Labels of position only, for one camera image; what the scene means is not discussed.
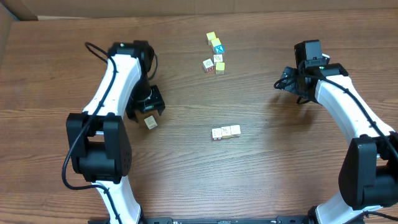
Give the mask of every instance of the white cube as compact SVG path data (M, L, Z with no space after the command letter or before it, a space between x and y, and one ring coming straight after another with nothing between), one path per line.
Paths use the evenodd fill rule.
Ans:
M210 58L203 62L203 68L206 72L211 72L214 70L215 67Z
M152 129L152 128L157 126L157 123L156 123L155 118L153 116L150 116L150 117L144 119L144 121L145 121L145 123L146 123L146 125L147 125L147 127L149 129Z
M222 138L230 138L231 137L231 127L221 127L221 135Z
M214 64L217 65L217 62L223 62L223 55L214 55Z
M238 137L241 135L241 127L239 125L231 126L231 135L232 137Z
M221 133L221 128L213 128L211 130L211 134L213 136L213 140L221 140L221 138L223 137Z

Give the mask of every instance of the wooden table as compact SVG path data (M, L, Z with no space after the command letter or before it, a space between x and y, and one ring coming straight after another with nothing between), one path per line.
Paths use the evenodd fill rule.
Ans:
M125 120L134 152L129 178L146 215L305 214L337 192L348 147L322 106L298 106L273 84L295 65L295 44L320 39L374 112L397 129L397 24L398 10L14 23L0 74L0 223L108 216L97 191L62 184L65 121L92 99L106 68L83 43L107 49L136 39L159 54L152 84L167 107L153 131ZM201 67L213 56L210 31L226 48L224 75ZM240 138L210 139L211 128L231 124L241 125ZM71 183L86 184L68 169ZM398 215L396 208L381 211Z

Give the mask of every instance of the wood grain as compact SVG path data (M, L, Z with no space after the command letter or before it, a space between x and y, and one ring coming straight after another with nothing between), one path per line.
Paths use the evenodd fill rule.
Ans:
M305 214L337 192L347 145L324 108L297 106L272 85L295 65L295 44L320 39L374 112L398 127L397 20L391 9L14 23L0 73L0 223L107 217L95 190L62 184L65 121L93 97L106 68L83 43L107 49L135 39L159 55L152 83L166 103L152 131L125 120L129 178L146 215ZM201 67L212 57L205 34L213 30L226 48L225 75ZM240 138L211 140L211 128L231 124L241 125ZM71 167L68 178L86 184Z

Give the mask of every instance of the small block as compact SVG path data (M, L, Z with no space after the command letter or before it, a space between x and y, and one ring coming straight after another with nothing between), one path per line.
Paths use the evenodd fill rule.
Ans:
M216 64L216 74L222 75L225 71L225 63L224 62L217 62Z
M231 126L231 135L232 137L238 137L241 135L241 127L239 125Z
M211 45L212 40L217 38L215 32L207 33L206 36L207 36L207 41L208 41L209 45Z
M214 47L214 53L216 53L216 54L223 54L223 53L225 53L225 48L224 48L224 45L219 45L219 46L216 46L216 47Z
M213 140L221 140L221 138L223 137L221 133L221 128L213 128L211 130L211 134L213 136Z
M221 135L222 138L230 138L231 137L231 127L221 127Z
M145 123L146 123L146 125L147 125L147 127L149 129L152 129L152 128L157 126L157 123L156 123L155 118L153 116L150 116L150 117L144 119L144 121L145 121Z
M223 62L223 55L214 55L214 64L217 65L217 62Z
M210 72L215 69L215 66L210 58L203 62L203 68L205 69L206 72Z
M211 45L213 47L220 46L221 45L221 41L219 40L219 38L213 39L213 40L211 40Z

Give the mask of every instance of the row of white cubes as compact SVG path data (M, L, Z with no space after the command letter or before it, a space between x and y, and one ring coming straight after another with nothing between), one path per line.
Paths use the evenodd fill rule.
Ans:
M241 135L241 127L239 125L226 126L221 128L213 128L211 130L213 140L221 140L223 138L239 137Z

